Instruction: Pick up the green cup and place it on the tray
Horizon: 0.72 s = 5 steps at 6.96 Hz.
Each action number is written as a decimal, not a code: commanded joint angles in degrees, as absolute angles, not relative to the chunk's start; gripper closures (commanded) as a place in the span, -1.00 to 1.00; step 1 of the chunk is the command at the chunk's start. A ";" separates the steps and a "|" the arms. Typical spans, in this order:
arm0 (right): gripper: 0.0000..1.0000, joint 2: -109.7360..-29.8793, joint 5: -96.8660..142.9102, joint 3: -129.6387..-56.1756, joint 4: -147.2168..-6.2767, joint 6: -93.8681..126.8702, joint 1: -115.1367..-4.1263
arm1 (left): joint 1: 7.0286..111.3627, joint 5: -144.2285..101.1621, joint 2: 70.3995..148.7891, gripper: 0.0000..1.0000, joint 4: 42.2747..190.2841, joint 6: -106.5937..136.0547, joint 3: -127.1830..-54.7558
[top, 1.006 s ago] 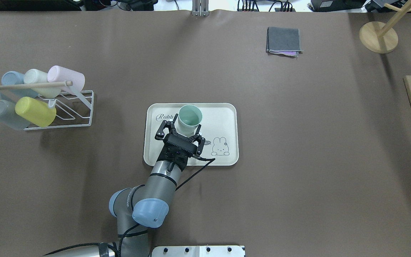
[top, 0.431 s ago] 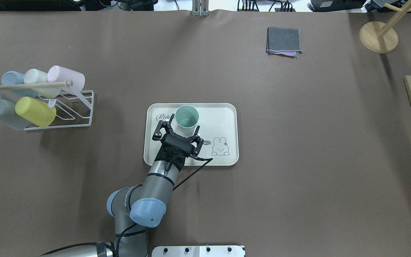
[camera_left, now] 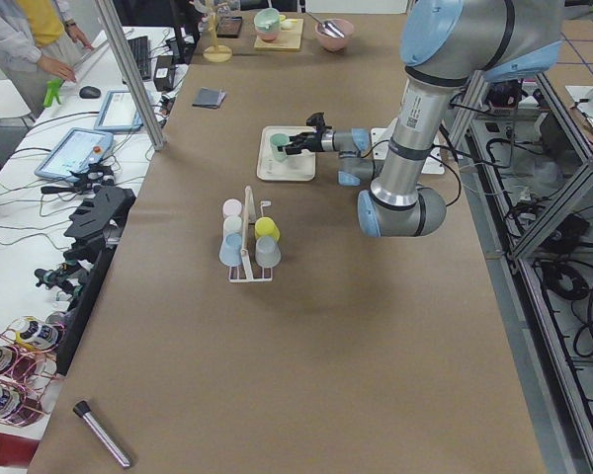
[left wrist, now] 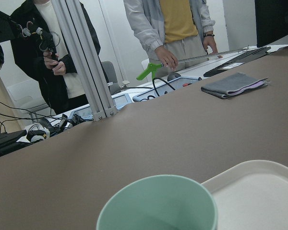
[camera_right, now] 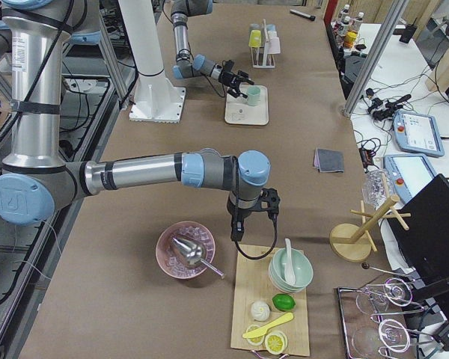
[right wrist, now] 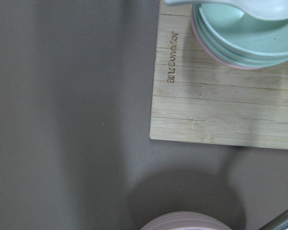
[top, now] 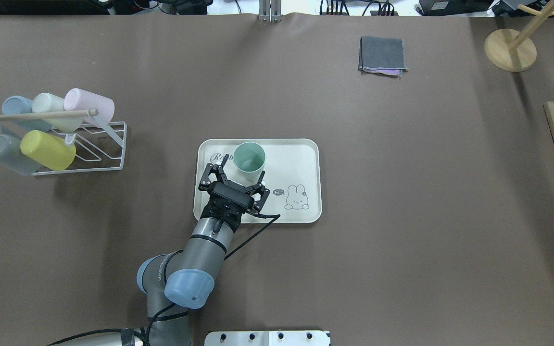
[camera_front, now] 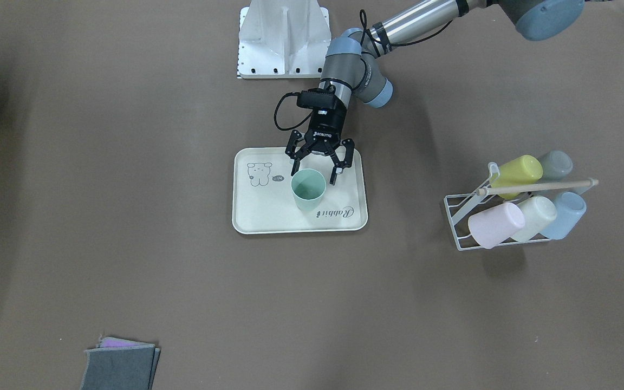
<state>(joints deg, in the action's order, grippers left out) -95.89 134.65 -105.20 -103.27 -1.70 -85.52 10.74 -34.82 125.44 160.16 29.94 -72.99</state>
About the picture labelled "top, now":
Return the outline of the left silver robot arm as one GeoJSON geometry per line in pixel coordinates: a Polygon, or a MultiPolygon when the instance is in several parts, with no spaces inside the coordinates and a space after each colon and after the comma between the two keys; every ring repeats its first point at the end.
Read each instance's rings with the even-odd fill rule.
{"type": "Polygon", "coordinates": [[[270,190],[264,171],[253,173],[257,182],[243,186],[230,180],[222,162],[207,164],[198,189],[209,201],[189,240],[181,250],[146,260],[137,271],[137,285],[147,298],[145,328],[98,329],[57,340],[62,346],[189,346],[189,311],[200,309],[231,256],[228,246],[244,214],[263,218],[261,210],[270,190]]]}

